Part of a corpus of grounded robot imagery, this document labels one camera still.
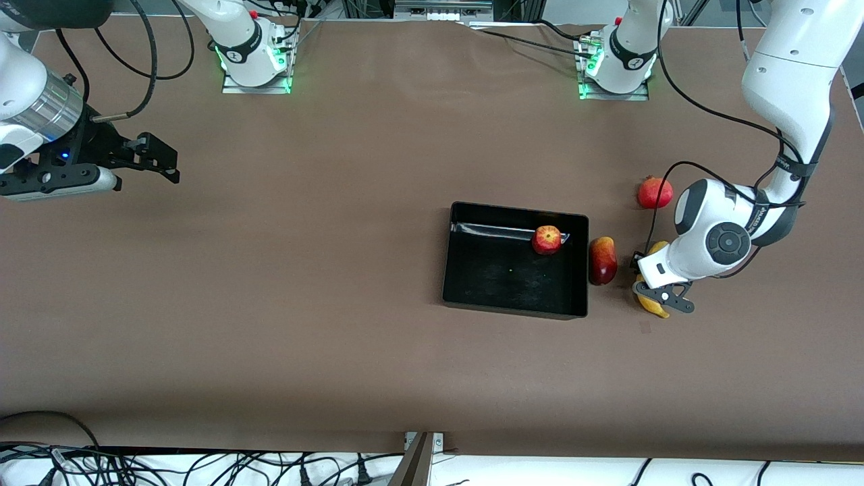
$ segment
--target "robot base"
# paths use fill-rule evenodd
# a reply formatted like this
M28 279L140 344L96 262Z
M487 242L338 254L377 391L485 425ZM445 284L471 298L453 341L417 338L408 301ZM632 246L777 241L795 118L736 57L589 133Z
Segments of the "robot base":
M294 29L294 34L291 35L288 39L285 39L283 42L276 45L277 48L282 48L285 50L283 53L276 54L276 58L279 62L284 62L285 68L284 71L277 74L269 82L261 85L261 86L243 86L237 83L237 81L233 80L228 73L225 73L225 77L222 79L222 93L225 94L289 94L291 93L291 84L294 80L294 64L297 58L297 41L298 37L300 37L300 29Z
M602 40L600 31L594 30L591 35L584 35L582 40L573 41L573 49L576 52L588 53L592 59L574 56L576 59L576 78L579 81L579 99L616 99L618 101L647 101L648 82L647 79L632 93L610 93L601 88L596 81L587 75L587 70L595 68L594 64L599 58L598 50L601 49Z

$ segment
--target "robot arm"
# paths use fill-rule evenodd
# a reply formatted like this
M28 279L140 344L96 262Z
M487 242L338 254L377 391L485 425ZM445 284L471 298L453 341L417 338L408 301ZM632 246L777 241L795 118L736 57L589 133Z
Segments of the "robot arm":
M603 42L600 58L586 75L610 93L636 90L657 60L657 28L661 15L660 37L663 38L672 25L671 3L668 0L630 0L620 24L607 25L600 31Z
M243 0L179 0L204 23L222 67L241 86L261 86L288 68L285 27L253 18Z
M660 291L649 295L643 287L636 289L639 293L671 304L672 285L730 270L752 246L771 245L791 231L796 204L831 129L831 82L862 21L864 0L772 3L771 22L741 84L747 103L783 132L802 160L785 147L764 190L735 186L757 204L716 180L689 186L675 209L678 238L638 262L646 287Z
M0 27L95 28L110 15L112 0L0 0ZM0 195L17 201L120 190L112 169L126 167L179 182L177 153L142 133L121 137L72 87L0 33ZM25 158L38 153L38 163Z

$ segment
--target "apple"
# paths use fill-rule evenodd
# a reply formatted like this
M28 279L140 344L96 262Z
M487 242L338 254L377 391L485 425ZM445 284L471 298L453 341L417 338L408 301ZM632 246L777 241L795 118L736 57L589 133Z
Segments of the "apple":
M638 200L639 206L645 209L664 208L672 201L672 184L666 181L663 184L663 190L660 190L660 183L663 179L657 179L655 176L648 176L639 186Z
M591 242L588 247L590 272L588 279L594 285L606 285L618 272L618 256L615 255L615 242L603 236Z
M541 226L534 232L531 246L541 255L551 255L561 248L561 232L554 226Z

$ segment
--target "banana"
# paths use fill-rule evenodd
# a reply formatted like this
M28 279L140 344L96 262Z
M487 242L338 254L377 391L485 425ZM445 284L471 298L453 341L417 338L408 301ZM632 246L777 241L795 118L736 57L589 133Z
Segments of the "banana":
M650 255L652 253L659 252L666 245L669 245L668 241L658 241L654 244L654 246L651 247L651 250L648 251L648 254ZM641 273L636 276L636 281L645 281L645 279L642 278ZM654 314L661 319L669 317L669 312L666 312L666 309L664 309L663 306L660 305L657 301L651 300L648 297L644 297L639 294L636 294L636 297L639 299L639 303L642 304L642 307L645 308L645 310L649 311L651 314Z

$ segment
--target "brown table surface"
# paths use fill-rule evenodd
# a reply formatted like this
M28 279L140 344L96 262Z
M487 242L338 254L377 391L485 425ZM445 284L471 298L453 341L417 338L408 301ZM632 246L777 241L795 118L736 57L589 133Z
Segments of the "brown table surface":
M154 24L173 73L185 32ZM434 430L480 454L864 453L864 137L842 78L788 238L734 279L698 282L693 315L646 314L622 270L590 290L587 319L562 322L442 305L452 202L586 214L623 266L650 224L641 177L689 159L752 182L776 141L657 76L647 103L579 100L571 57L450 22L327 22L292 94L222 95L192 24L189 74L116 123L173 145L181 184L126 170L120 193L0 203L3 411L72 412L120 445L398 450L402 432ZM105 35L147 67L139 19ZM146 79L92 31L67 36L91 104L133 107ZM664 51L688 93L759 121L732 30L673 29ZM36 53L73 71L53 34ZM658 237L671 220L669 207ZM85 441L60 424L3 437Z

